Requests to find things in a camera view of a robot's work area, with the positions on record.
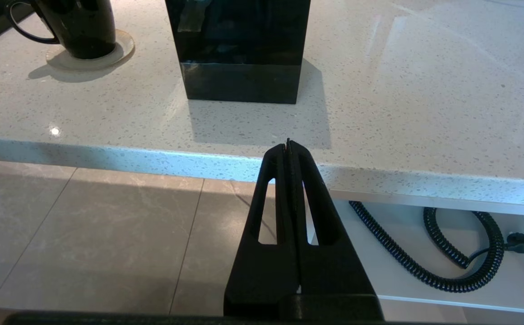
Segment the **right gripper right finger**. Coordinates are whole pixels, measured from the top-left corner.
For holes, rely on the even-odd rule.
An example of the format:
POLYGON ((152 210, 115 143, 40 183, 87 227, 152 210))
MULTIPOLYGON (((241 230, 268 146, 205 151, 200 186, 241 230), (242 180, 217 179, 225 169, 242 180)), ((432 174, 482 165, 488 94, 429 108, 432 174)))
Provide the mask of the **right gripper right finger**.
POLYGON ((289 210, 296 238, 297 320, 382 320, 379 299, 309 150, 289 141, 289 210))

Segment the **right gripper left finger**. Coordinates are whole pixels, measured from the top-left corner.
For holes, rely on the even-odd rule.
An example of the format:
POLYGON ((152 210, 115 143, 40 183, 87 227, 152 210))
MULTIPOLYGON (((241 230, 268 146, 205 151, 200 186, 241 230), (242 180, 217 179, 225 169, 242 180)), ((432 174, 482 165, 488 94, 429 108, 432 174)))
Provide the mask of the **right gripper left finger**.
POLYGON ((285 145, 266 152, 238 251, 224 293, 224 316, 279 316, 283 298, 299 286, 285 176, 285 145), (275 180, 277 242, 260 243, 260 227, 269 182, 275 180))

